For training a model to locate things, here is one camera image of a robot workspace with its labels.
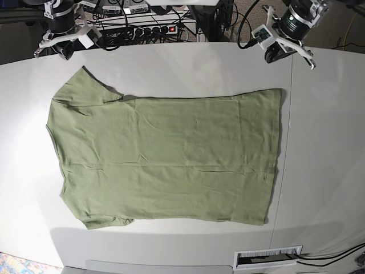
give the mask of t-shirt sleeve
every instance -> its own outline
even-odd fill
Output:
[[[109,91],[82,67],[55,94],[53,100],[72,107],[98,106],[122,99],[122,94]]]
[[[124,226],[133,222],[133,219],[122,219],[110,215],[87,215],[78,218],[87,229],[110,227],[112,225]]]

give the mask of floor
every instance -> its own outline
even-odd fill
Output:
[[[60,274],[62,268],[0,253],[0,274]]]
[[[235,0],[238,11],[245,14],[246,10],[253,3],[252,0]],[[281,16],[286,7],[282,0],[261,0],[249,15],[248,19],[253,28],[259,26],[266,21],[266,13],[261,9],[262,5],[272,5],[276,8],[277,14]],[[305,44],[312,47],[321,47],[330,49],[337,45],[338,39],[343,38],[346,34],[348,26],[354,16],[354,12],[345,7],[344,4],[332,1],[332,8],[324,17],[321,25],[310,31],[305,39]],[[231,31],[226,32],[226,40],[235,42],[238,24],[233,27],[233,34]],[[347,37],[347,42],[365,45],[365,18],[357,15],[351,26],[351,30]],[[242,33],[243,40],[248,39],[247,30]],[[37,44],[41,40],[42,30],[38,24],[28,27],[24,23],[14,23],[8,25],[0,25],[0,65],[19,60],[33,58],[33,52],[37,48]],[[357,53],[365,53],[365,47],[356,47],[353,45],[346,47],[347,51]]]

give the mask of green t-shirt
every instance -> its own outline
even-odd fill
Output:
[[[133,219],[263,225],[275,175],[281,90],[216,98],[136,98],[79,70],[47,128],[61,197],[88,229]]]

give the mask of t-shirt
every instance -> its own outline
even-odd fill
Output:
[[[88,229],[134,219],[263,225],[281,90],[123,100],[84,69],[53,97],[47,129],[60,196]]]

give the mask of white table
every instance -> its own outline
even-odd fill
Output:
[[[55,55],[0,66],[0,252],[79,268],[86,260],[232,265],[235,251],[303,245],[304,252],[331,253],[365,241],[365,56],[314,52],[314,71],[297,55],[268,65],[259,47],[231,43],[128,46],[77,52],[67,62]],[[137,220],[86,230],[59,197],[63,178],[45,128],[51,98],[82,66],[136,96],[284,89],[268,222]],[[349,272],[353,258],[328,272]]]

